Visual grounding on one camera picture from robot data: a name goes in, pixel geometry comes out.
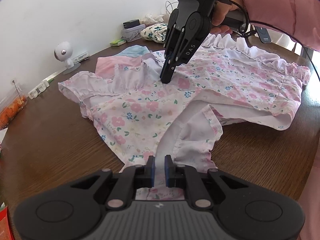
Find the pink jacket sleeve forearm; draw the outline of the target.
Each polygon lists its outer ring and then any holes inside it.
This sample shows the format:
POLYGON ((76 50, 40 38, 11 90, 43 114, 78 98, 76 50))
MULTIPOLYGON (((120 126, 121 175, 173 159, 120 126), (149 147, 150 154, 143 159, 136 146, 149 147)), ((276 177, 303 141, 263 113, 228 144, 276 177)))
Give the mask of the pink jacket sleeve forearm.
POLYGON ((319 51, 319 0, 243 0, 249 19, 277 27, 319 51))

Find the person's right hand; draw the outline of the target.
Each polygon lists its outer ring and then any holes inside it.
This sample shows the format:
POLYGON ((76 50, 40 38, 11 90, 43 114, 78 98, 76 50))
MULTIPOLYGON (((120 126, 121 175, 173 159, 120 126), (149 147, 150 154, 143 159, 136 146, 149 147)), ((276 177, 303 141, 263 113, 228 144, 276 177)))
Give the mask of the person's right hand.
MULTIPOLYGON (((244 6, 243 0, 231 0, 242 7, 244 6)), ((213 13, 213 19, 212 19, 212 29, 210 31, 211 34, 231 34, 233 31, 232 29, 227 25, 222 25, 223 20, 225 19, 225 16, 233 10, 238 9, 236 5, 228 5, 225 3, 217 2, 215 6, 215 10, 213 13)))

